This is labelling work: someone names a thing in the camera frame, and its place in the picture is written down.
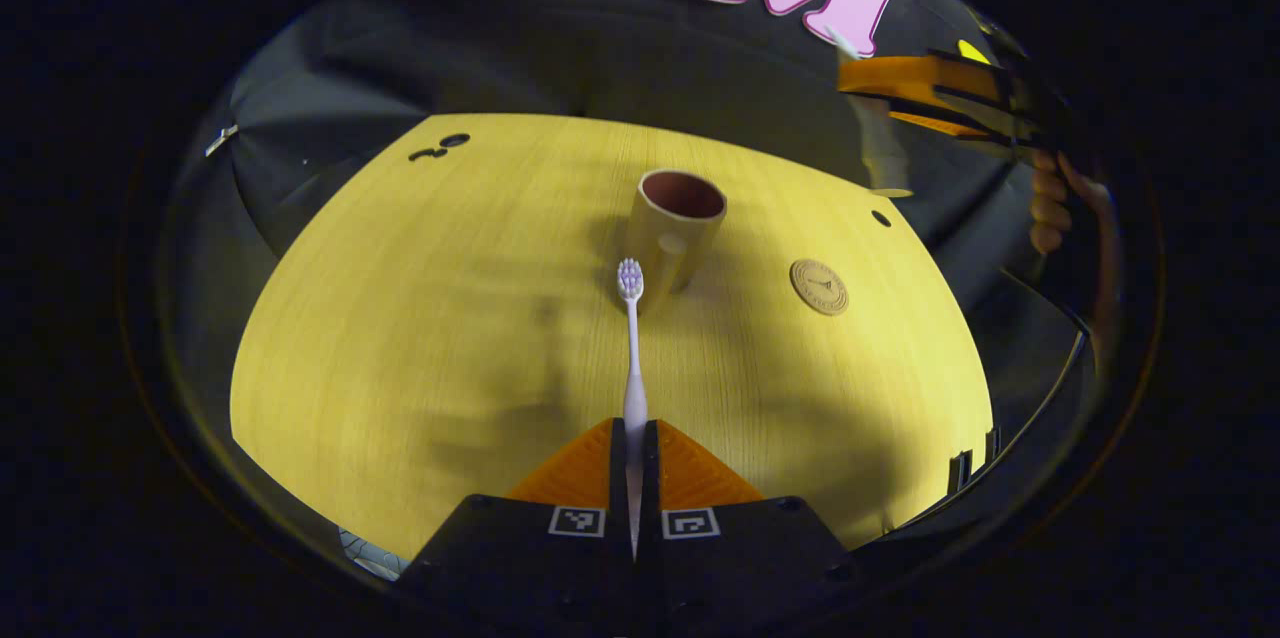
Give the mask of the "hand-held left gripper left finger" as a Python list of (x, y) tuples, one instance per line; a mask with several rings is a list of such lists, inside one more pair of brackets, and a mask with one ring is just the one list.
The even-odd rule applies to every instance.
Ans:
[(625, 429), (608, 419), (538, 470), (572, 468), (586, 500), (468, 495), (419, 551), (396, 597), (442, 634), (621, 634), (613, 589), (626, 582)]

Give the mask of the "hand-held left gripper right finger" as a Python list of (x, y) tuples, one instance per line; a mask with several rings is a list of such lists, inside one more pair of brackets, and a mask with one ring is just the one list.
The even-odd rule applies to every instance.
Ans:
[(799, 634), (810, 619), (859, 592), (860, 566), (799, 496), (666, 507), (672, 447), (662, 423), (649, 421), (636, 565), (639, 634)]

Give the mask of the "white toothpaste tube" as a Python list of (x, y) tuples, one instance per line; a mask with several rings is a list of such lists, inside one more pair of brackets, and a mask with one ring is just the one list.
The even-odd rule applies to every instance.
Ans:
[(893, 132), (890, 102), (878, 97), (846, 94), (841, 90), (860, 126), (860, 159), (869, 178), (869, 191), (887, 199), (908, 199), (914, 195), (909, 186), (908, 152)]

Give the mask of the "white toothbrush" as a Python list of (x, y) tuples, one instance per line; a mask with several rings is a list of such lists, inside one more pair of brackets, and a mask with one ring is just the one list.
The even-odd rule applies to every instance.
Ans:
[(646, 391), (640, 363), (637, 304), (644, 293), (644, 275), (637, 260), (625, 258), (617, 268), (617, 288), (628, 324), (628, 374), (623, 395), (626, 438), (625, 478), (632, 560), (637, 557), (643, 515), (644, 433), (648, 423)]

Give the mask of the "beige cup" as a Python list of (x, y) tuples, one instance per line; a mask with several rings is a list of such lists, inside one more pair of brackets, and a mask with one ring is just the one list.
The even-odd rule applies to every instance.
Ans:
[(710, 254), (728, 199), (708, 179), (685, 170), (645, 173), (623, 232), (623, 258), (643, 270), (637, 311), (653, 313), (686, 290)]

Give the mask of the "wooden desktop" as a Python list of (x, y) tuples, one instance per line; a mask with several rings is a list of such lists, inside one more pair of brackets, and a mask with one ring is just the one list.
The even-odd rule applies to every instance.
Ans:
[[(338, 527), (416, 555), (467, 495), (511, 496), (620, 416), (626, 220), (654, 169), (728, 211), (691, 284), (639, 318), (649, 414), (849, 548), (942, 500), (995, 424), (957, 300), (887, 199), (732, 143), (625, 123), (443, 115), (361, 169), (271, 273), (236, 356), (234, 441)], [(795, 292), (833, 268), (847, 310)]]

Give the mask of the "black backdrop cloth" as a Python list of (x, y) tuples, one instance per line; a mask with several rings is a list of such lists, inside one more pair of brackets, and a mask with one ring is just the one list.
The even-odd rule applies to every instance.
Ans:
[[(879, 50), (1007, 36), (964, 0), (887, 0)], [(870, 187), (836, 51), (765, 0), (323, 0), (229, 79), (186, 151), (163, 278), (166, 338), (210, 441), (260, 503), (307, 530), (334, 523), (230, 436), (233, 352), (270, 270), (320, 208), (425, 118), (550, 114), (675, 129), (797, 160)], [(210, 158), (219, 129), (239, 133)], [(1030, 258), (1033, 169), (893, 127), (904, 213), (968, 307), (993, 265)]]

